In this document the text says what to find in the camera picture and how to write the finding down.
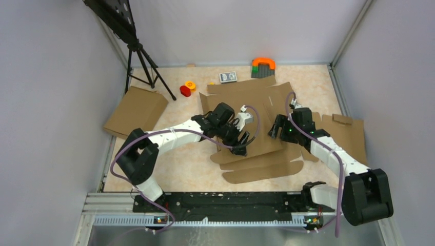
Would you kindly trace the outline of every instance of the small orange object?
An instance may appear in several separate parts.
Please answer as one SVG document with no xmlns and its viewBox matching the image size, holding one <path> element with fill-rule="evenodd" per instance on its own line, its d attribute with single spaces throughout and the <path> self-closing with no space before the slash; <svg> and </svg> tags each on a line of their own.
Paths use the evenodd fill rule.
<svg viewBox="0 0 435 246">
<path fill-rule="evenodd" d="M 180 92 L 185 97 L 189 97 L 190 95 L 192 95 L 192 93 L 190 92 L 190 89 L 187 88 L 187 86 L 180 86 Z"/>
<path fill-rule="evenodd" d="M 253 66 L 258 66 L 259 64 L 268 64 L 269 69 L 272 70 L 275 69 L 275 62 L 269 58 L 259 57 L 259 58 L 255 58 L 254 61 L 252 62 Z"/>
<path fill-rule="evenodd" d="M 190 92 L 191 93 L 193 93 L 193 92 L 195 92 L 196 91 L 196 85 L 195 85 L 195 83 L 194 82 L 192 82 L 192 81 L 186 81 L 186 83 L 184 84 L 187 88 L 189 88 L 190 89 Z"/>
</svg>

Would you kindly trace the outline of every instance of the tripod leg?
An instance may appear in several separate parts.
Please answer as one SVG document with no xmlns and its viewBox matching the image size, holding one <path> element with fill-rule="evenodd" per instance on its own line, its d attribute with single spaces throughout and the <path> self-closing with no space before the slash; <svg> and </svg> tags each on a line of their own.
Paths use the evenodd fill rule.
<svg viewBox="0 0 435 246">
<path fill-rule="evenodd" d="M 149 85 L 151 86 L 151 88 L 154 89 L 154 83 L 153 83 L 153 80 L 152 80 L 152 78 L 151 78 L 151 75 L 150 75 L 149 72 L 148 72 L 147 65 L 145 64 L 144 57 L 142 56 L 140 50 L 137 51 L 137 55 L 139 56 L 139 60 L 141 61 L 142 67 L 144 68 L 144 70 L 145 70 L 145 74 L 147 75 L 148 83 L 149 83 Z"/>
<path fill-rule="evenodd" d="M 155 63 L 153 62 L 153 60 L 151 59 L 151 57 L 147 54 L 147 52 L 145 52 L 144 48 L 141 48 L 142 53 L 144 54 L 145 58 L 147 59 L 147 61 L 150 63 L 151 68 L 154 70 L 156 76 L 160 79 L 160 81 L 162 81 L 163 85 L 165 86 L 166 90 L 168 90 L 169 94 L 171 94 L 172 100 L 176 100 L 176 97 L 174 96 L 174 94 L 172 94 L 171 89 L 168 87 L 168 85 L 165 83 L 165 81 L 163 80 L 162 76 L 160 75 L 160 73 L 157 71 L 157 68 L 155 66 Z"/>
<path fill-rule="evenodd" d="M 130 73 L 131 73 L 131 53 L 132 53 L 132 51 L 128 50 L 127 79 L 125 81 L 125 92 L 124 93 L 127 93 L 127 91 L 128 91 L 128 80 L 129 80 Z"/>
</svg>

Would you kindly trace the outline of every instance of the orange handle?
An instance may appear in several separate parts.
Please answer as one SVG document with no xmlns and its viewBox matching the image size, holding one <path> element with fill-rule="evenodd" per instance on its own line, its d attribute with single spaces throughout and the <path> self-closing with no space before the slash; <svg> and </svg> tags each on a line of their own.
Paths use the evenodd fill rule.
<svg viewBox="0 0 435 246">
<path fill-rule="evenodd" d="M 269 58 L 256 58 L 254 59 L 254 61 L 252 62 L 253 66 L 258 66 L 258 64 L 268 64 L 269 65 L 269 69 L 274 70 L 275 69 L 275 62 L 272 59 Z"/>
</svg>

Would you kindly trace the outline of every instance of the cardboard box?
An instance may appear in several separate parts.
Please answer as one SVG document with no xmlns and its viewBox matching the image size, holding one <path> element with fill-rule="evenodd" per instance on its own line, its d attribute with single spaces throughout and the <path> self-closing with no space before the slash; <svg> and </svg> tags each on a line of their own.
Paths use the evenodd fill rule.
<svg viewBox="0 0 435 246">
<path fill-rule="evenodd" d="M 163 95 L 132 86 L 103 129 L 122 139 L 136 128 L 152 131 L 166 106 L 168 100 Z"/>
<path fill-rule="evenodd" d="M 213 162 L 220 164 L 221 170 L 230 171 L 222 175 L 229 183 L 294 175 L 303 167 L 302 161 L 294 161 L 301 155 L 304 160 L 319 160 L 299 145 L 267 136 L 276 115 L 286 114 L 285 98 L 293 90 L 290 83 L 274 86 L 275 84 L 274 76 L 270 76 L 226 85 L 209 85 L 208 92 L 214 95 L 200 95 L 203 112 L 208 112 L 220 102 L 227 103 L 235 110 L 243 104 L 262 110 L 262 128 L 259 137 L 247 147 L 247 157 L 232 155 L 228 150 L 220 148 L 210 156 Z M 317 129 L 325 129 L 351 156 L 367 164 L 362 120 L 341 115 L 321 117 L 319 113 L 313 112 L 313 121 Z M 255 128 L 256 121 L 246 126 L 251 134 L 255 132 Z"/>
</svg>

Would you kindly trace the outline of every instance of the table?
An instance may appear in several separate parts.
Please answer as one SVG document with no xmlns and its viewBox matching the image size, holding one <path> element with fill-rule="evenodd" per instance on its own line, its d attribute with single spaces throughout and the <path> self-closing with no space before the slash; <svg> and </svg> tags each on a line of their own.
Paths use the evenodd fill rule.
<svg viewBox="0 0 435 246">
<path fill-rule="evenodd" d="M 207 94 L 207 84 L 219 84 L 219 73 L 235 71 L 238 81 L 250 79 L 250 66 L 233 67 L 182 67 L 158 68 L 165 82 L 177 97 L 173 101 L 163 84 L 158 80 L 154 90 L 163 94 L 169 104 L 158 120 L 155 130 L 177 125 L 191 116 L 202 114 L 199 92 Z M 143 69 L 135 69 L 133 75 L 146 80 Z M 340 107 L 326 65 L 277 66 L 276 82 L 290 82 L 298 95 L 298 102 L 320 114 L 340 114 Z M 184 97 L 179 87 L 187 80 L 196 83 L 196 92 Z M 151 90 L 149 85 L 132 79 L 131 85 Z M 112 159 L 124 143 L 117 138 Z M 218 164 L 209 156 L 216 152 L 216 146 L 208 141 L 189 143 L 180 148 L 166 152 L 157 159 L 154 177 L 166 192 L 203 192 L 203 191 L 300 191 L 309 181 L 324 181 L 332 186 L 338 185 L 338 178 L 326 165 L 318 161 L 304 161 L 302 170 L 292 176 L 259 180 L 255 182 L 230 184 L 222 177 Z M 115 165 L 115 171 L 123 174 Z M 105 192 L 129 192 L 131 184 L 124 180 L 107 175 Z"/>
</svg>

